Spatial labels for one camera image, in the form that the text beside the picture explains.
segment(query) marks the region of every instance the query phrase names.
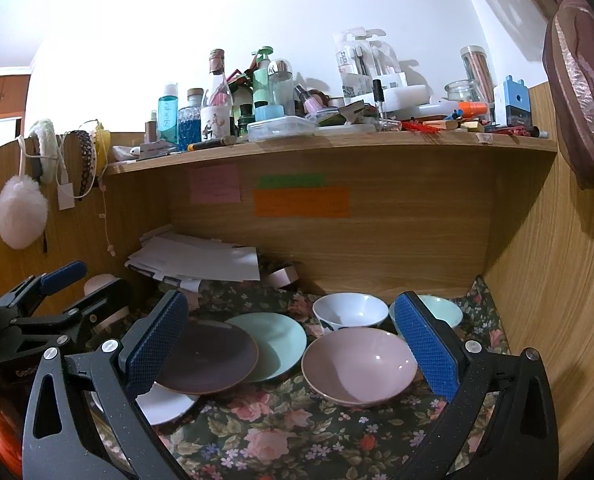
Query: pink bowl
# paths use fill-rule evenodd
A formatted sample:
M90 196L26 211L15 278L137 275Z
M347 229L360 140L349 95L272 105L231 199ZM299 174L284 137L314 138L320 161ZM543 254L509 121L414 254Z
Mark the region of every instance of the pink bowl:
M403 392L417 371L407 343L384 330L351 327L313 342L301 371L317 393L342 406L372 406Z

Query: green bottle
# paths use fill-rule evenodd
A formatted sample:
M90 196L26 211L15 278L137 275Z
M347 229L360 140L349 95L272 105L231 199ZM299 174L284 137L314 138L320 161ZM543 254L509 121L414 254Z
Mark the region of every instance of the green bottle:
M273 53L273 48L270 46L263 46L257 52L257 70L253 72L253 102L266 101L269 102L268 94L268 65L270 59L268 56Z

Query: wooden shelf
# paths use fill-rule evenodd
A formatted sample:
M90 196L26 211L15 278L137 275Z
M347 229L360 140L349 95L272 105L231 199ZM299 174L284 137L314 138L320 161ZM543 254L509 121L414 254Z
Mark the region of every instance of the wooden shelf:
M495 135L493 144L482 144L471 132L443 132L440 134L421 134L417 132L380 132L371 134L332 134L314 136L282 137L263 142L244 142L223 148L211 148L190 153L136 160L114 162L106 168L106 175L129 173L132 171L164 168L179 164L191 164L204 160L218 160L238 156L260 155L261 153L298 152L305 150L324 150L328 148L353 148L359 146L471 146L474 149L489 150L496 148L515 148L557 152L557 142L551 139L533 139L531 137L511 137Z

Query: purple plate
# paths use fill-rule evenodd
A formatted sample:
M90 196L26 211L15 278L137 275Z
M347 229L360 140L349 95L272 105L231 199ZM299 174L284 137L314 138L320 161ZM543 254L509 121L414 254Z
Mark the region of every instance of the purple plate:
M164 361L157 382L188 395L221 392L241 383L257 364L257 343L237 326L189 321Z

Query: pink sticky note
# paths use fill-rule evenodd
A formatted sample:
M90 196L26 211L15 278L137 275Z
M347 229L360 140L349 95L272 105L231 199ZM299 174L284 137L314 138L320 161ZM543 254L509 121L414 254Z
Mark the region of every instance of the pink sticky note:
M191 170L190 201L195 204L241 202L237 164L220 164Z

